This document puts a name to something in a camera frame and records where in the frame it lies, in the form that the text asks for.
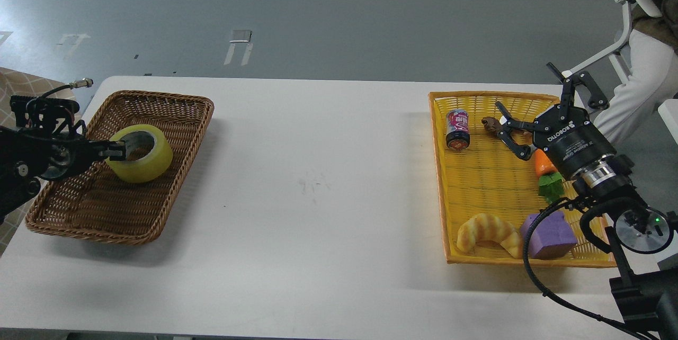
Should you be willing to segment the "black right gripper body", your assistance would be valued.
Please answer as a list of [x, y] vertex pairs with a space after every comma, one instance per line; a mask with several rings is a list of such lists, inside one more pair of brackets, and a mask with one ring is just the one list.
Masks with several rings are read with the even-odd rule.
[[555, 104], [533, 122], [544, 129], [533, 133], [533, 144], [545, 152], [567, 180], [573, 179], [586, 166], [617, 154], [583, 108]]

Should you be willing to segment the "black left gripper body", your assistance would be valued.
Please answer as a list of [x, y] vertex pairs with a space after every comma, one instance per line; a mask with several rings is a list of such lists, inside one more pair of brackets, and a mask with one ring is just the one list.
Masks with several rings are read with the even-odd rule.
[[85, 173], [94, 162], [99, 161], [99, 145], [89, 140], [68, 142], [51, 141], [40, 146], [46, 157], [46, 168], [38, 177], [58, 181]]

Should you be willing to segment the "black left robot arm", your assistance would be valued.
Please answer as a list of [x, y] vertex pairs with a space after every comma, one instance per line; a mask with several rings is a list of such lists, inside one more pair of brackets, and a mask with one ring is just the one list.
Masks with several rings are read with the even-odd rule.
[[85, 78], [36, 97], [11, 96], [15, 126], [3, 126], [1, 135], [2, 221], [36, 197], [42, 181], [82, 174], [95, 162], [127, 159], [124, 141], [87, 139], [85, 122], [75, 118], [78, 103], [56, 98], [58, 91], [92, 85]]

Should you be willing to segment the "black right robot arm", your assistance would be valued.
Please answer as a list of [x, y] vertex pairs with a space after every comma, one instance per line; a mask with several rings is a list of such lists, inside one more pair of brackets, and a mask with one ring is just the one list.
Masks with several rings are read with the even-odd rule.
[[[547, 67], [562, 84], [559, 103], [533, 121], [516, 120], [504, 104], [496, 103], [505, 118], [498, 138], [506, 147], [521, 160], [530, 159], [536, 149], [544, 151], [562, 177], [572, 181], [577, 193], [574, 199], [562, 197], [550, 203], [528, 227], [522, 251], [528, 277], [542, 296], [631, 337], [676, 339], [676, 268], [635, 273], [625, 255], [625, 250], [641, 255], [665, 250], [675, 238], [676, 214], [660, 212], [642, 199], [630, 180], [634, 163], [617, 153], [585, 108], [575, 106], [576, 88], [582, 86], [590, 92], [589, 108], [608, 107], [608, 99], [591, 75], [584, 70], [565, 76], [552, 63]], [[540, 282], [533, 271], [528, 251], [533, 232], [561, 208], [578, 210], [584, 238], [617, 263], [619, 275], [609, 283], [621, 321], [569, 303]]]

